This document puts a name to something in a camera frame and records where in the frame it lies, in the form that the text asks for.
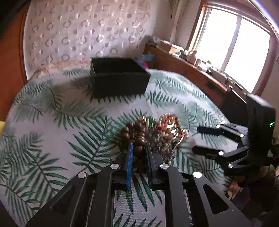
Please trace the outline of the circle patterned wall curtain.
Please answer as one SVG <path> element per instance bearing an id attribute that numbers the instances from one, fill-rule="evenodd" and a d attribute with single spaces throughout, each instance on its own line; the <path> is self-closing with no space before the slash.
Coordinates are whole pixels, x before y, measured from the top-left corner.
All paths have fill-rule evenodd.
<path id="1" fill-rule="evenodd" d="M 55 62 L 138 55 L 150 13 L 150 1 L 31 1 L 24 30 L 27 76 Z"/>

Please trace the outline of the black jewelry box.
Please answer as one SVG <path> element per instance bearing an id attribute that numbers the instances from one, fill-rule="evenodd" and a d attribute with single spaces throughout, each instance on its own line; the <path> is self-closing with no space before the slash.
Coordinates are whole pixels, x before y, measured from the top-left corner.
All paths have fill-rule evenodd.
<path id="1" fill-rule="evenodd" d="M 95 98 L 145 93 L 150 74 L 131 58 L 90 59 L 92 94 Z"/>

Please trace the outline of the yellow cloth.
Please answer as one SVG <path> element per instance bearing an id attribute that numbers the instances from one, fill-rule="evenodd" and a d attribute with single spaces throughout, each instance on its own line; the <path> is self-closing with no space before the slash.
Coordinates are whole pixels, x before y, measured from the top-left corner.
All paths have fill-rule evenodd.
<path id="1" fill-rule="evenodd" d="M 5 122 L 0 121 L 0 135 L 1 135 L 2 132 L 3 132 L 4 126 L 5 126 Z"/>

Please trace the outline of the pink ceramic jar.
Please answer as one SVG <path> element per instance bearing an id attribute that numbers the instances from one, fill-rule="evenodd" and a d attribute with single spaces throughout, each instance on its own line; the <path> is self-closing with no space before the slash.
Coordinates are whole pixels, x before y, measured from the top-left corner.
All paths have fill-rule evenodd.
<path id="1" fill-rule="evenodd" d="M 187 61 L 190 63 L 190 64 L 195 64 L 196 62 L 196 54 L 197 54 L 197 51 L 194 50 L 193 52 L 191 52 L 190 54 L 188 54 L 187 56 Z"/>

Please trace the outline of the wooden sideboard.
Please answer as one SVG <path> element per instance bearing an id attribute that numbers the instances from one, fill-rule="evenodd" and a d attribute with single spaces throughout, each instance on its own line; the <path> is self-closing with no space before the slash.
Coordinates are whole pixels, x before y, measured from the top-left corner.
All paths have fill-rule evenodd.
<path id="1" fill-rule="evenodd" d="M 232 104 L 236 107 L 246 108 L 246 101 L 242 99 L 232 88 L 225 87 L 211 75 L 198 70 L 195 66 L 181 58 L 171 56 L 158 48 L 145 45 L 144 54 L 153 54 L 151 68 L 162 71 L 178 73 L 196 85 L 218 107 L 224 104 Z"/>

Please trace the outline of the palm leaf bedspread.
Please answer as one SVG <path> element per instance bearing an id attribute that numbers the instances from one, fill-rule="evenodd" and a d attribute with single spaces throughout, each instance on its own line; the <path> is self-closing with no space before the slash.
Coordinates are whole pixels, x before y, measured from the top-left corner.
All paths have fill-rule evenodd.
<path id="1" fill-rule="evenodd" d="M 149 69 L 146 92 L 94 99 L 88 69 L 64 69 L 30 80 L 17 94 L 1 135 L 1 202 L 24 226 L 76 174 L 99 172 L 119 154 L 118 134 L 140 116 L 175 114 L 189 139 L 171 162 L 179 171 L 204 174 L 220 191 L 228 184 L 213 160 L 192 153 L 194 145 L 232 151 L 225 137 L 199 135 L 225 116 L 188 79 Z"/>

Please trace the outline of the wooden headboard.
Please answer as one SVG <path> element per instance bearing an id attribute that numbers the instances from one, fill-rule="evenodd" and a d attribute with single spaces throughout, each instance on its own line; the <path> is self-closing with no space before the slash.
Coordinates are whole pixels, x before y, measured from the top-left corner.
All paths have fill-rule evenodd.
<path id="1" fill-rule="evenodd" d="M 30 3 L 15 14 L 1 37 L 1 121 L 5 121 L 17 93 L 27 83 L 23 56 L 24 28 Z"/>

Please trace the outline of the cardboard box on sideboard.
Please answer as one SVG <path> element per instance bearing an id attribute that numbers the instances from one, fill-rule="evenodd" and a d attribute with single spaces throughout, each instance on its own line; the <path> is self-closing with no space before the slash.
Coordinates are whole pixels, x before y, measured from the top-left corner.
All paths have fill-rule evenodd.
<path id="1" fill-rule="evenodd" d="M 159 44 L 158 44 L 158 48 L 167 52 L 167 53 L 179 53 L 180 52 L 180 49 L 179 47 L 177 47 L 176 45 L 173 45 L 169 42 L 165 42 L 165 41 L 161 41 Z"/>

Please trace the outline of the window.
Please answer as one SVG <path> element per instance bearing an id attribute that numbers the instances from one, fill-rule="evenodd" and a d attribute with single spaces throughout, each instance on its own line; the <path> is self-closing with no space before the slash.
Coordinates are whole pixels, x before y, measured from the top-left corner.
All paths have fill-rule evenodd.
<path id="1" fill-rule="evenodd" d="M 268 71 L 275 38 L 267 26 L 239 9 L 207 3 L 193 43 L 197 57 L 249 93 Z"/>

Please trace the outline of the dark chain jewelry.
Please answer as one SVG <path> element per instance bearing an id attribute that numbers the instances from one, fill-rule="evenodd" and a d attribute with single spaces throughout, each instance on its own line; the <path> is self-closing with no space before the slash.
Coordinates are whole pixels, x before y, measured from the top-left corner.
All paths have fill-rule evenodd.
<path id="1" fill-rule="evenodd" d="M 175 158 L 174 150 L 177 144 L 174 134 L 151 130 L 146 139 L 150 143 L 152 152 L 160 154 L 165 163 L 171 164 Z"/>

